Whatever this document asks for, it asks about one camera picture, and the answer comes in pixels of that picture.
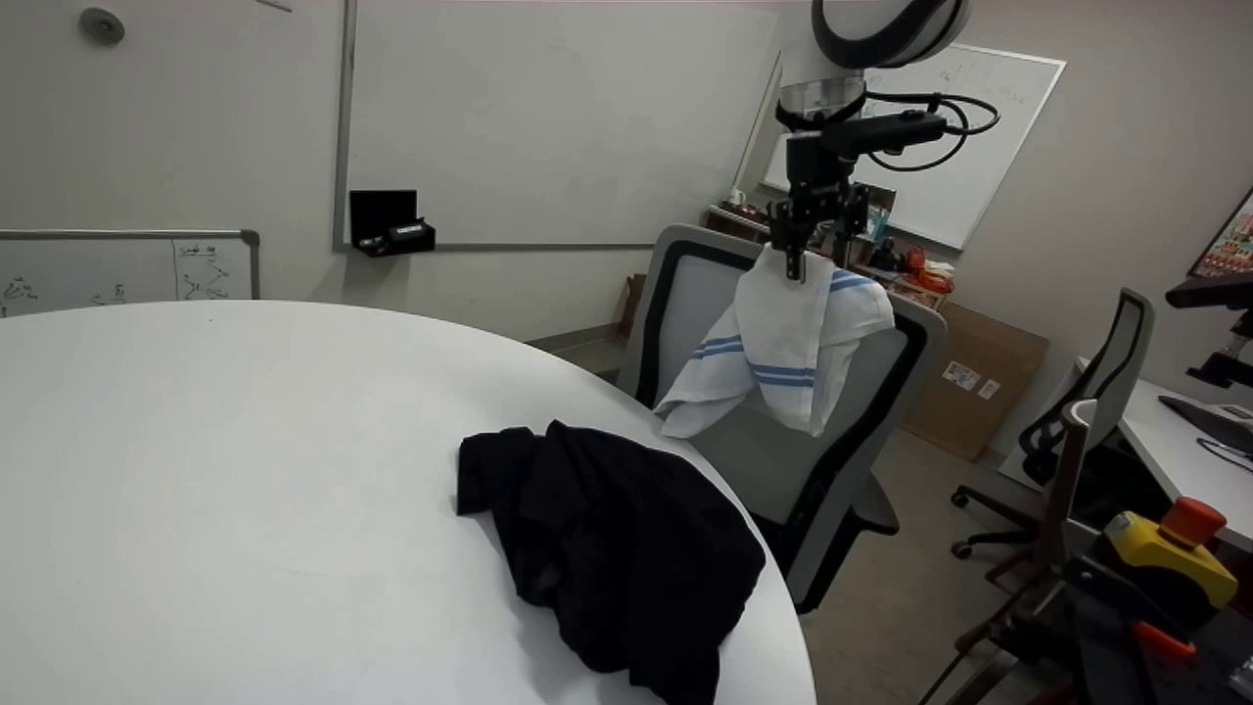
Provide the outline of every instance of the white round table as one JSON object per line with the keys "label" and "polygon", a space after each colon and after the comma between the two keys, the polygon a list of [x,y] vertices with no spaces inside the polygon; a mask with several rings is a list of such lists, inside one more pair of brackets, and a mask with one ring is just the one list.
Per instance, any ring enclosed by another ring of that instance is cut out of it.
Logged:
{"label": "white round table", "polygon": [[[490,517],[453,517],[460,442],[564,420],[724,488],[611,382],[380,308],[12,316],[0,393],[0,700],[23,705],[657,700],[515,594]],[[815,700],[774,565],[717,700]]]}

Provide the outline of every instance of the black chair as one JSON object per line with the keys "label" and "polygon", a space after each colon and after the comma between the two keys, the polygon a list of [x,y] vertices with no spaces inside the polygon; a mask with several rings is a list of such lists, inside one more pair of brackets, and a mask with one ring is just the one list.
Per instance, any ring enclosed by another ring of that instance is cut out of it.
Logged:
{"label": "black chair", "polygon": [[[1056,456],[1062,456],[1062,442],[1065,442],[1065,409],[1072,399],[1098,399],[1098,420],[1084,433],[1084,452],[1102,445],[1109,439],[1109,429],[1116,429],[1127,399],[1132,399],[1132,386],[1139,381],[1139,369],[1144,369],[1144,351],[1148,351],[1148,341],[1153,341],[1153,303],[1139,296],[1135,288],[1119,288],[1119,308],[1109,325],[1109,337],[1102,343],[1102,351],[1084,365],[1084,373],[1072,381],[1072,386],[1041,414],[1035,420],[1032,428],[1021,428],[1019,433],[1019,445],[1021,445],[1021,475],[1035,476],[1038,484],[1051,484],[1052,475],[1056,475]],[[953,493],[953,504],[988,504],[990,514],[1007,517],[1013,527],[1007,533],[975,533],[966,539],[956,539],[953,544],[953,555],[966,560],[975,552],[975,544],[1035,544],[1038,536],[1038,517],[1035,514],[1021,514],[1007,500],[998,500],[994,493],[983,493],[975,484],[961,484]]]}
{"label": "black chair", "polygon": [[[701,228],[663,236],[626,341],[623,386],[635,399],[654,409],[667,394],[755,256],[761,243]],[[896,533],[893,500],[874,482],[874,458],[905,399],[940,365],[943,321],[914,303],[893,307],[896,329],[863,341],[820,439],[780,428],[754,399],[692,439],[754,509],[799,612],[824,604],[858,533]]]}

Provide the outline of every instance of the black garment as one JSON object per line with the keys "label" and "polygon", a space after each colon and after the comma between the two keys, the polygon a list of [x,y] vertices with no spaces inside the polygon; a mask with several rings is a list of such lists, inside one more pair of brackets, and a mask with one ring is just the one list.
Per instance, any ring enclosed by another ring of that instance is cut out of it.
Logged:
{"label": "black garment", "polygon": [[764,552],[688,461],[614,433],[476,433],[460,514],[494,514],[524,604],[555,612],[592,668],[630,668],[675,705],[712,700],[717,646]]}

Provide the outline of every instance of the white cloth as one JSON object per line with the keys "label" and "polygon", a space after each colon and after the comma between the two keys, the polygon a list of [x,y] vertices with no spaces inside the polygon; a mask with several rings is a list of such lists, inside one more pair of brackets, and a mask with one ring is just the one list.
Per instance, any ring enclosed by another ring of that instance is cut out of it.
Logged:
{"label": "white cloth", "polygon": [[824,433],[858,343],[893,325],[893,303],[874,277],[806,256],[795,283],[789,256],[764,251],[657,403],[663,433],[701,433],[754,386],[784,428]]}

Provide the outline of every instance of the white wall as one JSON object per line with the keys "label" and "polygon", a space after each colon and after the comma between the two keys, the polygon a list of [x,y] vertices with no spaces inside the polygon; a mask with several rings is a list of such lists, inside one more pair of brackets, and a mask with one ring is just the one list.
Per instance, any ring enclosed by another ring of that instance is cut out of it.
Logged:
{"label": "white wall", "polygon": [[1248,27],[1248,0],[975,5],[964,39],[1065,60],[961,265],[961,303],[1052,341],[1021,414],[1102,343],[1119,286],[1158,303],[1148,377],[1216,394],[1183,369],[1227,343],[1233,316],[1178,313],[1165,288],[1253,187]]}
{"label": "white wall", "polygon": [[541,337],[611,321],[648,256],[335,251],[341,0],[114,0],[128,39],[87,46],[87,0],[0,5],[0,228],[259,228],[265,296],[414,308]]}

